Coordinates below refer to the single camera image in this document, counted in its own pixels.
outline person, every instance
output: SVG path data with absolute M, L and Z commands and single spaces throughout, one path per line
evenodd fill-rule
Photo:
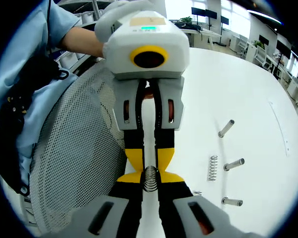
M 0 60 L 0 108 L 6 101 L 5 96 L 9 89 L 19 80 L 18 74 L 27 61 L 35 55 L 47 56 L 49 48 L 57 47 L 70 52 L 103 57 L 103 44 L 98 41 L 93 31 L 75 27 L 78 20 L 53 0 L 43 0 L 27 16 Z M 22 133 L 16 140 L 21 179 L 26 185 L 29 184 L 32 148 L 38 141 L 45 118 L 59 97 L 76 79 L 77 76 L 69 72 L 66 79 L 52 80 L 48 85 L 36 90 L 32 96 L 31 106 L 24 115 Z

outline label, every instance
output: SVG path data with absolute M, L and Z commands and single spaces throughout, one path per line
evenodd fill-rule
M 130 26 L 165 25 L 163 17 L 134 17 L 130 20 Z

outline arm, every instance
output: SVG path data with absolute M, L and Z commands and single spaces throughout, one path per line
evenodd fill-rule
M 73 27 L 63 37 L 59 47 L 71 52 L 103 57 L 103 45 L 93 31 Z

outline gray gripper part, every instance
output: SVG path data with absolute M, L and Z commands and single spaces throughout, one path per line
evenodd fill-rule
M 202 196 L 192 196 L 186 198 L 179 198 L 173 200 L 173 203 L 179 213 L 180 219 L 185 230 L 186 237 L 188 238 L 260 238 L 261 236 L 253 233 L 243 233 L 236 227 L 232 226 L 229 222 L 229 216 L 219 207 L 209 202 Z M 199 206 L 209 219 L 214 230 L 204 235 L 201 227 L 195 218 L 191 207 Z
M 184 77 L 179 78 L 160 78 L 158 87 L 162 102 L 162 129 L 178 129 L 180 127 L 183 103 L 181 101 Z M 173 101 L 174 120 L 169 122 L 169 104 L 168 100 Z
M 98 196 L 86 206 L 76 211 L 71 223 L 58 233 L 47 233 L 43 238 L 115 238 L 123 213 L 128 204 L 128 199 L 110 197 L 106 195 Z M 101 208 L 111 206 L 101 229 L 95 235 L 89 231 L 90 225 L 100 216 Z
M 115 118 L 120 130 L 135 130 L 137 129 L 135 102 L 139 79 L 118 80 L 113 79 L 115 92 Z M 129 101 L 129 120 L 124 120 L 124 102 Z

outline window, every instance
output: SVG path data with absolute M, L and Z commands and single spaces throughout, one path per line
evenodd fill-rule
M 249 12 L 240 5 L 235 4 L 229 0 L 221 0 L 221 6 L 222 16 L 229 19 L 229 25 L 223 24 L 223 28 L 249 38 Z
M 293 57 L 294 57 L 294 55 L 293 55 L 293 53 L 291 53 L 291 55 L 290 55 L 290 59 L 288 60 L 288 63 L 287 63 L 287 69 L 288 69 L 288 70 L 290 70 L 290 68 L 291 68 L 291 62 L 292 62 L 292 60 L 293 60 Z
M 197 16 L 191 14 L 191 8 L 206 9 L 207 0 L 165 0 L 165 10 L 168 20 L 179 20 L 182 17 L 192 17 L 192 22 L 197 21 Z M 199 22 L 207 22 L 205 16 L 198 16 Z
M 293 65 L 291 74 L 292 74 L 294 77 L 297 77 L 297 75 L 298 75 L 298 60 L 297 60 L 296 58 L 295 58 L 295 60 L 294 60 L 294 65 Z

